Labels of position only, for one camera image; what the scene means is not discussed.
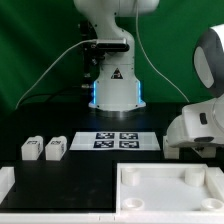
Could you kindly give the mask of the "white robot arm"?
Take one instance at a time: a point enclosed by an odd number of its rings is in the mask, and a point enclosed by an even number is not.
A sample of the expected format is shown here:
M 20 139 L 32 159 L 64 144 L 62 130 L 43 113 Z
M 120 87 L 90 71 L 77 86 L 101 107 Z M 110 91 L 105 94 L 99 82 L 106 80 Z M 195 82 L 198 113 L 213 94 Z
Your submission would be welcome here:
M 89 106 L 102 112 L 130 112 L 145 106 L 134 74 L 135 42 L 116 17 L 154 11 L 159 0 L 73 0 L 94 27 L 93 48 L 103 54 Z M 224 24 L 209 28 L 194 51 L 194 67 L 214 98 L 187 105 L 167 129 L 170 147 L 224 146 Z

